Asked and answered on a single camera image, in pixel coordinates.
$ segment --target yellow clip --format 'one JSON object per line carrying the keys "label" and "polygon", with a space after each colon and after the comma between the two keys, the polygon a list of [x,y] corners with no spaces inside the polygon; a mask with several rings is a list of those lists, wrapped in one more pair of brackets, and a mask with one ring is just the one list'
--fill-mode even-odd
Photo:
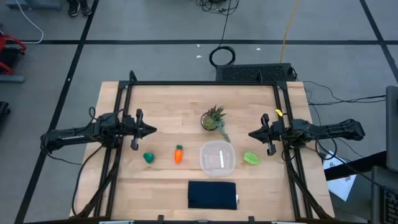
{"label": "yellow clip", "polygon": [[284,114],[281,112],[281,110],[276,109],[275,111],[276,111],[276,113],[278,113],[279,116],[284,116]]}

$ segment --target plant pot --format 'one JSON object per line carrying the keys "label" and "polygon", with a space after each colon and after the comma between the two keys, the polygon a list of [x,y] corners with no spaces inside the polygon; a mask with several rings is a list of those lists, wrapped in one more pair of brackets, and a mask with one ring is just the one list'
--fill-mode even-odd
{"label": "plant pot", "polygon": [[211,128],[211,129],[205,127],[205,125],[204,125],[203,123],[205,122],[206,117],[207,117],[207,112],[204,113],[204,114],[201,116],[201,118],[200,118],[200,124],[201,124],[201,126],[202,126],[205,130],[207,130],[207,131],[214,131],[214,130],[216,130],[216,129],[218,128],[217,125],[216,125],[215,128]]}

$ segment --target yellow cable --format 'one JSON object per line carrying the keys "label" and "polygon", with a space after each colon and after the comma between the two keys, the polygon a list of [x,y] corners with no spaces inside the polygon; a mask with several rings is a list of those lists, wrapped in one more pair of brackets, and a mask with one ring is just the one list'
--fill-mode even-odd
{"label": "yellow cable", "polygon": [[292,12],[292,14],[290,15],[289,24],[287,25],[287,28],[286,28],[286,31],[285,31],[284,42],[282,43],[282,51],[280,52],[280,60],[279,60],[279,63],[282,63],[282,60],[284,59],[285,43],[286,43],[287,34],[289,33],[289,29],[290,29],[290,27],[292,26],[294,14],[296,13],[297,6],[298,6],[298,5],[299,5],[299,0],[296,0],[296,3],[294,4],[293,12]]}

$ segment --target black metal frame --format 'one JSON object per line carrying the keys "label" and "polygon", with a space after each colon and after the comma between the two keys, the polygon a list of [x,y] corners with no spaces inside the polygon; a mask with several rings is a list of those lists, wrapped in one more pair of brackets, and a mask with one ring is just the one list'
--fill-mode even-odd
{"label": "black metal frame", "polygon": [[[277,109],[282,110],[282,105],[280,102],[280,95],[279,95],[279,90],[281,89],[283,92],[283,95],[284,95],[285,105],[287,108],[287,111],[285,114],[288,116],[289,125],[292,124],[292,120],[293,120],[292,109],[291,109],[290,99],[289,99],[289,92],[287,89],[286,82],[242,82],[242,81],[239,81],[239,82],[185,82],[185,81],[182,81],[182,82],[179,82],[179,81],[148,82],[148,81],[137,81],[137,78],[134,75],[134,73],[130,72],[130,80],[129,81],[120,81],[119,82],[118,92],[116,94],[116,101],[115,101],[115,105],[114,105],[114,109],[113,109],[114,112],[120,110],[122,93],[123,93],[123,90],[125,88],[127,88],[126,100],[124,102],[123,115],[128,114],[128,108],[129,108],[129,104],[130,104],[132,88],[134,85],[254,85],[254,86],[265,85],[265,86],[272,86],[274,89],[275,104],[276,104]],[[279,117],[279,121],[283,121],[283,120],[284,120],[284,117]],[[290,153],[289,153],[289,149],[288,149],[289,146],[286,145],[285,142],[283,142],[282,144],[284,147],[284,153],[285,153],[284,156],[287,159],[287,161],[289,161],[290,160]],[[106,152],[105,152],[105,156],[104,156],[104,162],[103,162],[101,177],[100,177],[100,181],[99,181],[99,186],[101,186],[104,189],[108,186],[106,184],[106,181],[109,180],[107,177],[109,175],[108,168],[109,168],[109,163],[111,162],[110,157],[111,157],[112,150],[113,149],[111,149],[111,148],[107,148]],[[94,207],[93,217],[92,218],[83,218],[87,222],[92,222],[92,220],[94,220],[94,222],[98,222],[98,220],[100,220],[100,219],[110,220],[110,218],[111,218],[114,194],[116,191],[116,182],[118,179],[118,169],[119,169],[122,145],[121,144],[118,145],[115,148],[115,150],[116,150],[116,155],[115,155],[114,162],[113,162],[113,168],[114,167],[116,168],[116,172],[111,177],[110,188],[109,188],[109,197],[108,197],[108,201],[106,204],[105,216],[104,217],[100,216],[101,204],[102,204],[102,200],[103,200],[102,193],[100,193],[99,195],[96,194],[91,199],[91,201],[92,200],[97,201],[97,203],[95,204],[95,207]],[[300,156],[300,151],[295,150],[294,153],[296,155],[295,158],[296,158],[296,163],[297,163],[297,168],[298,168],[298,174],[300,176],[300,179],[303,181],[303,183],[305,183],[305,174],[304,174],[302,159]],[[290,194],[291,194],[291,198],[292,198],[294,216],[295,216],[295,219],[298,220],[301,218],[301,215],[300,215],[299,200],[297,198],[295,182],[291,178],[291,176],[288,175],[288,177],[289,177],[289,187],[290,187]],[[312,209],[311,209],[311,206],[306,198],[304,198],[304,205],[305,205],[305,211],[306,211],[307,218],[312,218]],[[51,223],[79,223],[82,221],[83,220],[81,218],[72,218],[72,219],[68,219],[68,220],[54,220],[54,221],[51,221]],[[143,221],[143,222],[151,223],[151,222],[157,222],[157,221]],[[228,222],[228,223],[247,223],[247,222]]]}

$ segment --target black cable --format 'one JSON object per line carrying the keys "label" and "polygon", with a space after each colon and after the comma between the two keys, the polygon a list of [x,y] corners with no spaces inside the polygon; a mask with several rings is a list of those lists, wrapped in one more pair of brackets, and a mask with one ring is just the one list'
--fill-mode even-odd
{"label": "black cable", "polygon": [[75,197],[76,197],[76,193],[77,193],[77,188],[79,186],[79,181],[80,181],[80,175],[81,172],[84,168],[84,166],[86,165],[86,163],[88,162],[89,159],[91,159],[104,145],[102,144],[99,148],[97,148],[97,150],[95,150],[93,153],[91,153],[91,155],[89,155],[87,157],[87,159],[84,161],[84,163],[81,165],[79,173],[77,175],[77,180],[76,180],[76,185],[75,185],[75,190],[73,191],[73,197],[72,197],[72,213],[76,216],[76,210],[75,210]]}
{"label": "black cable", "polygon": [[310,96],[310,97],[307,97],[307,100],[311,100],[311,98],[312,98],[312,96],[313,96],[313,93],[312,93],[312,91],[311,91],[311,90],[308,90],[308,89],[306,89],[305,87],[304,87],[304,91],[305,91],[305,92],[309,92],[309,93],[311,93],[311,96]]}
{"label": "black cable", "polygon": [[333,144],[335,145],[335,151],[334,151],[333,155],[332,155],[330,158],[324,158],[324,160],[330,160],[330,159],[336,157],[336,155],[337,155],[337,143],[336,143],[336,140],[335,140],[332,136],[330,136],[329,134],[324,134],[324,132],[326,132],[326,131],[329,131],[329,129],[323,130],[320,134],[313,133],[313,132],[311,132],[311,131],[304,131],[304,132],[317,135],[317,138],[315,139],[315,150],[317,151],[317,154],[318,154],[319,157],[321,157],[321,158],[322,158],[322,155],[319,153],[318,145],[319,145],[320,148],[323,149],[324,151],[326,151],[326,149],[325,149],[325,148],[322,146],[322,144],[319,142],[320,136],[323,134],[323,135],[328,136],[329,139],[331,139],[331,141],[332,141]]}
{"label": "black cable", "polygon": [[285,151],[288,151],[288,153],[289,153],[289,148],[288,149],[284,149],[283,151],[282,151],[282,154],[280,155],[280,157],[282,158],[282,160],[283,161],[285,161],[285,162],[291,162],[294,158],[296,158],[296,153],[294,153],[294,155],[289,159],[289,160],[287,160],[285,157],[284,157],[284,154],[285,154]]}
{"label": "black cable", "polygon": [[375,98],[385,98],[385,95],[379,95],[379,96],[368,96],[368,97],[361,97],[361,98],[355,98],[355,99],[350,99],[350,100],[342,100],[340,98],[337,98],[334,94],[333,91],[331,90],[330,87],[325,86],[325,85],[321,85],[318,84],[316,82],[313,81],[304,81],[303,83],[312,83],[315,84],[317,86],[323,87],[323,88],[327,88],[331,94],[331,97],[333,97],[334,99],[338,100],[338,101],[331,101],[331,102],[327,102],[327,103],[310,103],[310,105],[314,105],[314,106],[323,106],[323,105],[334,105],[337,103],[377,103],[377,102],[382,102],[385,100],[376,100],[376,101],[360,101],[360,100],[370,100],[370,99],[375,99]]}
{"label": "black cable", "polygon": [[[306,148],[306,149],[309,149],[309,150],[312,150],[312,151],[314,151],[314,152],[316,152],[315,149],[311,149],[310,147],[305,146],[305,148]],[[349,160],[349,159],[347,159],[347,158],[344,158],[344,157],[341,157],[341,156],[338,156],[338,157],[340,157],[340,158],[342,158],[342,159],[344,159],[344,160],[346,160],[346,161],[348,161],[348,162],[351,162],[351,160]]]}
{"label": "black cable", "polygon": [[348,146],[349,149],[350,149],[353,153],[355,153],[355,154],[357,154],[358,156],[364,158],[364,156],[362,156],[361,154],[357,153],[347,142],[343,141],[342,139],[337,139],[337,140],[340,140],[342,143],[344,143],[346,146]]}
{"label": "black cable", "polygon": [[225,18],[225,24],[224,24],[224,31],[223,31],[223,36],[221,37],[221,41],[220,44],[218,45],[218,47],[216,49],[214,49],[210,55],[209,55],[209,62],[211,63],[212,66],[214,66],[215,68],[217,68],[219,65],[216,65],[216,63],[214,63],[213,61],[213,55],[214,53],[216,53],[219,50],[227,50],[229,52],[231,52],[232,55],[232,59],[226,64],[226,65],[233,65],[235,63],[236,60],[236,54],[235,54],[235,50],[230,47],[230,46],[221,46],[221,44],[223,44],[224,41],[224,35],[225,35],[225,30],[226,30],[226,25],[228,23],[228,16],[229,16],[229,10],[231,9],[231,0],[229,1],[229,5],[228,5],[228,10],[227,10],[227,15]]}
{"label": "black cable", "polygon": [[225,8],[221,8],[222,5],[224,3],[226,3],[227,1],[228,0],[196,0],[195,3],[197,6],[201,7],[203,12],[210,12],[210,13],[214,13],[214,14],[222,14],[224,16],[229,16],[229,15],[232,15],[236,11],[240,0],[235,0],[236,5],[234,7],[229,7],[229,10],[227,10]]}
{"label": "black cable", "polygon": [[77,163],[77,162],[70,162],[70,161],[67,161],[67,160],[65,160],[65,159],[53,157],[53,156],[51,156],[51,155],[48,154],[48,153],[47,153],[47,155],[48,155],[50,158],[52,158],[52,159],[55,159],[55,160],[58,160],[58,161],[62,161],[62,162],[66,162],[67,164],[79,165],[79,166],[81,165],[80,163]]}
{"label": "black cable", "polygon": [[318,116],[318,121],[319,121],[319,125],[322,125],[322,123],[321,123],[321,117],[319,117],[319,113],[318,113],[318,110],[317,110],[317,108],[315,107],[315,105],[311,105],[312,107],[313,107],[313,109],[315,110],[315,112],[317,113],[317,116]]}
{"label": "black cable", "polygon": [[124,109],[120,109],[117,112],[111,113],[106,119],[99,119],[99,118],[95,118],[95,113],[96,113],[95,108],[94,107],[90,107],[89,110],[88,110],[88,116],[91,117],[91,122],[93,122],[93,120],[96,120],[96,121],[107,121],[110,118],[112,118],[113,116],[115,116],[115,115],[119,114],[120,112],[122,112],[123,110]]}

